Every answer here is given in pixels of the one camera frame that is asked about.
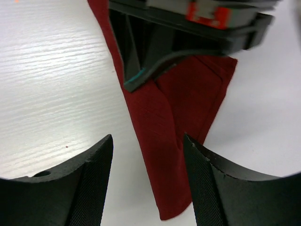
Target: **white tabletop surface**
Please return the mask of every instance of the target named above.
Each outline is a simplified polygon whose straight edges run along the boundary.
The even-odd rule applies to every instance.
[[[233,56],[238,66],[205,142],[277,176],[301,171],[301,46],[292,7],[282,1],[264,43]],[[87,2],[0,1],[0,176],[32,176],[108,133],[115,148],[102,226],[195,225],[192,206],[159,220],[112,59]]]

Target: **white table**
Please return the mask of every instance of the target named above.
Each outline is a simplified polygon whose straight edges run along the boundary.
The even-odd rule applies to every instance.
[[[248,168],[301,171],[301,46],[283,1],[260,48],[239,59],[205,146]],[[106,134],[114,157],[102,226],[161,222],[102,31],[85,0],[0,2],[0,176],[32,176]]]

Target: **black plastic part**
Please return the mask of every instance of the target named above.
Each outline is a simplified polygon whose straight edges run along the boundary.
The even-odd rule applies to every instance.
[[[112,155],[107,135],[31,178],[0,179],[0,226],[99,226]]]
[[[110,21],[124,62],[124,87],[135,91],[189,55],[227,56],[259,45],[273,16],[258,13],[252,24],[219,30],[183,15],[146,8],[143,1],[110,0]]]
[[[198,226],[301,225],[301,173],[278,178],[244,168],[188,135],[184,158]]]

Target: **folded red fabric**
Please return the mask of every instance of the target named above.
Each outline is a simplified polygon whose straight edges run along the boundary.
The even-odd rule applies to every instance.
[[[230,57],[191,56],[156,82],[150,80],[129,93],[123,89],[123,63],[109,23],[108,0],[88,2],[111,52],[160,218],[173,218],[191,203],[183,135],[186,132],[204,142],[237,61]]]

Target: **red cloth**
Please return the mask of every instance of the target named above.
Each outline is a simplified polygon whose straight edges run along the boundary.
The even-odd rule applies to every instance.
[[[237,61],[191,56],[129,93],[123,89],[123,63],[108,17],[108,0],[88,0],[111,52],[141,147],[161,220],[182,213],[191,194],[182,151],[187,132],[203,143],[226,94]]]

